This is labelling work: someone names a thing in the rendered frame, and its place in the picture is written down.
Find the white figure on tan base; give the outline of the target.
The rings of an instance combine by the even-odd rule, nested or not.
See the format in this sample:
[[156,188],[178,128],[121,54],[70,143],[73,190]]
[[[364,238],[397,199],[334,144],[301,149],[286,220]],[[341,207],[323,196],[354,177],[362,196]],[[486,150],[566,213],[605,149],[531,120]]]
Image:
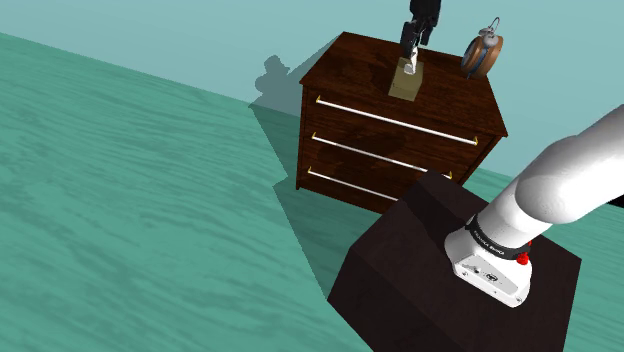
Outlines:
[[423,82],[424,63],[418,60],[418,47],[408,58],[398,60],[388,95],[414,101]]

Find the brown round alarm clock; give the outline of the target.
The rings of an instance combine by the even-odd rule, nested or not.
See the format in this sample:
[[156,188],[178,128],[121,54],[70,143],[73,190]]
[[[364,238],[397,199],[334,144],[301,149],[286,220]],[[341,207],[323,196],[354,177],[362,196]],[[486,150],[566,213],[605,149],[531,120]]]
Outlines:
[[496,33],[500,18],[482,28],[470,42],[461,60],[461,71],[467,78],[483,78],[491,70],[502,49],[504,38]]

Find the dark wooden chest of drawers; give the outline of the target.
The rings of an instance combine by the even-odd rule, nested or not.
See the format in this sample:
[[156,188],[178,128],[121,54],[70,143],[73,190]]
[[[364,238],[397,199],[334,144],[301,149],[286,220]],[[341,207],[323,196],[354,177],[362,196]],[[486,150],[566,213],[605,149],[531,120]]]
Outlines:
[[507,130],[486,78],[419,52],[414,100],[390,95],[399,44],[343,32],[302,77],[296,185],[385,212],[424,173],[464,184]]

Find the dark robot stand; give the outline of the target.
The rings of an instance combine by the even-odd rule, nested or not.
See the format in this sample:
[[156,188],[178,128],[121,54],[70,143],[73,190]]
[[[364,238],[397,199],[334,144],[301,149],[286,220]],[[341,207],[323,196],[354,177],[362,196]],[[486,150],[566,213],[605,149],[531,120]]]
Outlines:
[[534,239],[516,308],[453,273],[444,238],[486,205],[428,172],[349,248],[328,301],[373,352],[563,352],[578,256]]

